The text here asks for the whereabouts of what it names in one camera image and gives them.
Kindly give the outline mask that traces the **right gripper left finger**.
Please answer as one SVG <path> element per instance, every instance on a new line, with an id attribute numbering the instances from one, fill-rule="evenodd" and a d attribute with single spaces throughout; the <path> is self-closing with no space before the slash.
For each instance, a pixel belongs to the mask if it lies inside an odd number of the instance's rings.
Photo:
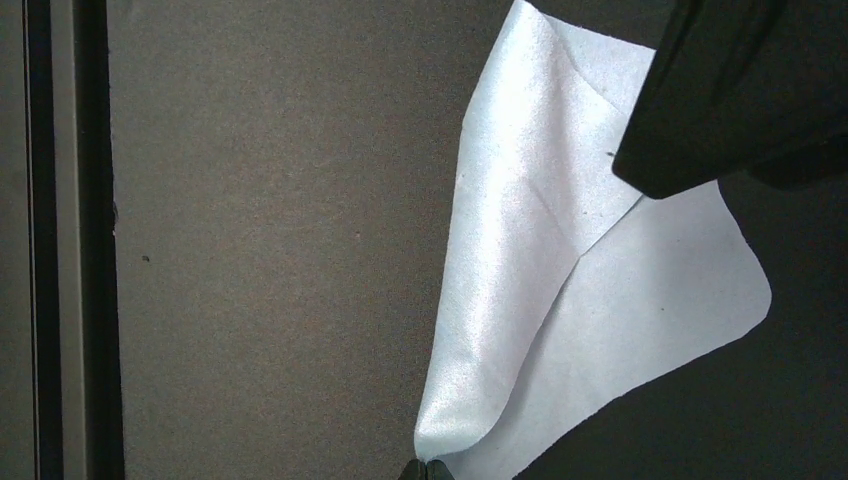
<path id="1" fill-rule="evenodd" d="M 418 459 L 410 460 L 403 468 L 398 480 L 426 480 L 427 464 Z"/>

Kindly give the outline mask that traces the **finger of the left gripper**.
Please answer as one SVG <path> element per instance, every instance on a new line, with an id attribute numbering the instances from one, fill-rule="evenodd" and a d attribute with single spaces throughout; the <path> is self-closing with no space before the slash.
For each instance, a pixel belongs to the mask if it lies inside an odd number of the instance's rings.
<path id="1" fill-rule="evenodd" d="M 656 50 L 614 174 L 667 198 L 745 171 L 778 189 L 847 172 L 843 1 L 543 1 Z"/>

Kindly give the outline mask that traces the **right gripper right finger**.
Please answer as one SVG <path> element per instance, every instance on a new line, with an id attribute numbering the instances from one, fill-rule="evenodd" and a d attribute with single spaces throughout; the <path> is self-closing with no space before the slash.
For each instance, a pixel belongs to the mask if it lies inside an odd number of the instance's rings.
<path id="1" fill-rule="evenodd" d="M 454 476 L 443 461 L 432 460 L 427 463 L 427 480 L 454 480 Z"/>

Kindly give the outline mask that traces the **light blue cleaning cloth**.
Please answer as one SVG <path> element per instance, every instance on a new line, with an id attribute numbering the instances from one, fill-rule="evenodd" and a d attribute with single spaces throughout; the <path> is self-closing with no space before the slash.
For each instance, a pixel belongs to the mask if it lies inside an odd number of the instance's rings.
<path id="1" fill-rule="evenodd" d="M 612 400 L 747 334 L 771 289 L 716 182 L 613 174 L 650 48 L 516 1 L 466 110 L 414 430 L 457 479 L 510 479 Z"/>

